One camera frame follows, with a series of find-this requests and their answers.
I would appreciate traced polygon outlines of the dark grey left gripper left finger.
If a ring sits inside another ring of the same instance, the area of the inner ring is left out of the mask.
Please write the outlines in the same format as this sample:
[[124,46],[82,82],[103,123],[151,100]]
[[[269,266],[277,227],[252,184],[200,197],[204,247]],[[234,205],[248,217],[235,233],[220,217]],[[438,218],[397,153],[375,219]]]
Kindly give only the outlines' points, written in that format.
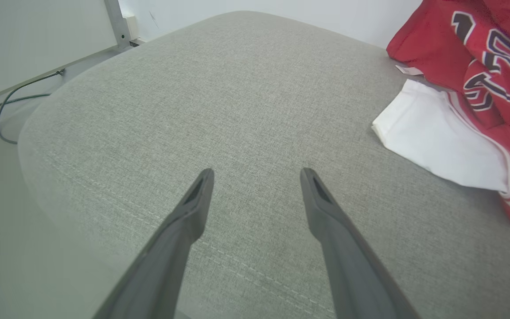
[[204,169],[93,319],[174,319],[190,249],[206,227],[213,189],[214,171]]

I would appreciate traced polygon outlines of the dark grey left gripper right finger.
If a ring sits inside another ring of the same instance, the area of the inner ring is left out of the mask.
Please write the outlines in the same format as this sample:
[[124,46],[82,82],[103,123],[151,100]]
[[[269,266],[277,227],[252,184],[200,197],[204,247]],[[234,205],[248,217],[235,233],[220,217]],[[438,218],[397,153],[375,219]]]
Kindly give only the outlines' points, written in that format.
[[300,184],[309,230],[319,241],[337,319],[420,319],[316,171]]

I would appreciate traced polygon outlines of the red Bulls jersey white sleeves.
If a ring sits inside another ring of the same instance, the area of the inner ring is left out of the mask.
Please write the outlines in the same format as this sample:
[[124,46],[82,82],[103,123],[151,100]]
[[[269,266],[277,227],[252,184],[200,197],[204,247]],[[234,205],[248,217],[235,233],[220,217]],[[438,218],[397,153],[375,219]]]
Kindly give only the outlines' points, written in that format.
[[466,187],[510,219],[510,0],[423,0],[388,44],[407,79],[374,120],[385,148]]

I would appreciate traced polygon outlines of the grey fabric sofa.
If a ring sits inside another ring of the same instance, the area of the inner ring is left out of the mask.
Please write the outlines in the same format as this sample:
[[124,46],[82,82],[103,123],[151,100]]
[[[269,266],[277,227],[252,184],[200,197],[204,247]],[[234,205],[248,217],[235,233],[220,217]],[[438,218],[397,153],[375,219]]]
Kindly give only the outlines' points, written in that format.
[[510,319],[510,222],[371,129],[405,76],[373,45],[259,12],[214,16],[84,71],[18,142],[26,185],[109,268],[135,255],[206,168],[214,194],[178,309],[334,319],[300,171],[318,172],[423,319]]

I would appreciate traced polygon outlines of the white wall box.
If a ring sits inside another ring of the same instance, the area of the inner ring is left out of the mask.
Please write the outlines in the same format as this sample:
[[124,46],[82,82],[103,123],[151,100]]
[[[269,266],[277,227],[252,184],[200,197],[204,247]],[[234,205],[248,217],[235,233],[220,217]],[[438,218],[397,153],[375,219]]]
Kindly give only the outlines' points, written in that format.
[[136,40],[139,38],[139,28],[135,16],[123,16],[123,20],[128,28],[128,39],[129,41]]

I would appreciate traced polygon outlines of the grey metal frame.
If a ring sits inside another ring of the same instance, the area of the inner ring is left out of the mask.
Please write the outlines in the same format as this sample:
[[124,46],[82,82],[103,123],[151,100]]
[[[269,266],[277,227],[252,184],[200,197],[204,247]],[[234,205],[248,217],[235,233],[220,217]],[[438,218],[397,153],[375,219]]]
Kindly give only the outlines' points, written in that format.
[[128,46],[118,0],[0,0],[0,95]]

